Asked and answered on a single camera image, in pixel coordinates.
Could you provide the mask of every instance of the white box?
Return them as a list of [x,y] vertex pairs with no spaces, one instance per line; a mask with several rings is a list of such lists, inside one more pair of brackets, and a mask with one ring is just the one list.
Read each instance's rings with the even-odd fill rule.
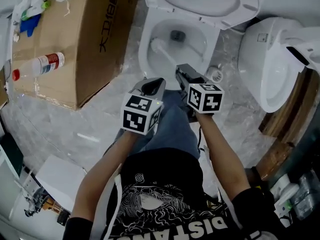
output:
[[50,155],[35,177],[54,200],[72,212],[85,176],[85,171],[78,165]]
[[187,104],[201,114],[218,113],[224,101],[225,91],[213,83],[190,83]]
[[126,93],[121,106],[121,128],[146,135],[159,121],[163,102]]

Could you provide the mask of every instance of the cardboard box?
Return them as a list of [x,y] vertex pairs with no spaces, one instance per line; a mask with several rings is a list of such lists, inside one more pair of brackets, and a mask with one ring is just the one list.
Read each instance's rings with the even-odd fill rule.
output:
[[122,69],[138,0],[52,1],[32,37],[13,44],[12,67],[42,55],[62,52],[63,67],[14,88],[53,104],[78,109]]

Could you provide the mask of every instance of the tiled floor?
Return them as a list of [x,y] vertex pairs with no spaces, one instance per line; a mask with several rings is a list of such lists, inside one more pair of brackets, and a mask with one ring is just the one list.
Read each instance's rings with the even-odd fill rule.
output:
[[[138,49],[146,15],[145,1],[139,0],[122,73],[79,111],[10,90],[10,102],[2,109],[1,116],[21,149],[25,163],[35,172],[50,155],[89,170],[113,142],[119,129],[123,96],[143,78]],[[258,126],[265,113],[238,73],[241,38],[234,31],[222,31],[212,56],[211,64],[223,72],[220,85],[225,91],[222,113],[216,114],[214,119],[244,166],[251,167],[265,154],[274,139],[259,132]],[[199,124],[194,123],[191,127],[198,135]],[[217,187],[204,153],[201,154],[200,164],[204,190],[214,195]]]

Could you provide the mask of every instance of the plastic bottle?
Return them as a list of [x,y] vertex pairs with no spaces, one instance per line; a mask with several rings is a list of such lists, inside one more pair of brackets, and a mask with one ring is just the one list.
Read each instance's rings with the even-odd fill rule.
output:
[[20,78],[35,78],[62,67],[64,63],[65,56],[61,52],[40,56],[15,69],[12,72],[12,79],[18,81]]
[[50,7],[50,2],[45,1],[45,2],[39,2],[38,4],[30,7],[29,9],[25,10],[22,15],[21,15],[21,20],[26,21],[30,19],[33,16],[36,16],[38,14],[42,14],[45,9]]

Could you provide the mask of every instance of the toilet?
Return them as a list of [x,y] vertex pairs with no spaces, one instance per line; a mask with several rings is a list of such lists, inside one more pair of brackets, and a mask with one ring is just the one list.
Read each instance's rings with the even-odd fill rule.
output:
[[246,30],[238,69],[265,112],[282,107],[305,67],[320,73],[320,27],[303,27],[294,19],[272,17]]
[[[147,78],[164,78],[166,89],[179,90],[176,67],[151,49],[154,38],[164,40],[166,51],[178,64],[188,63],[205,75],[220,30],[254,18],[261,0],[145,0],[149,7],[139,46],[139,65]],[[171,38],[183,32],[184,41]]]

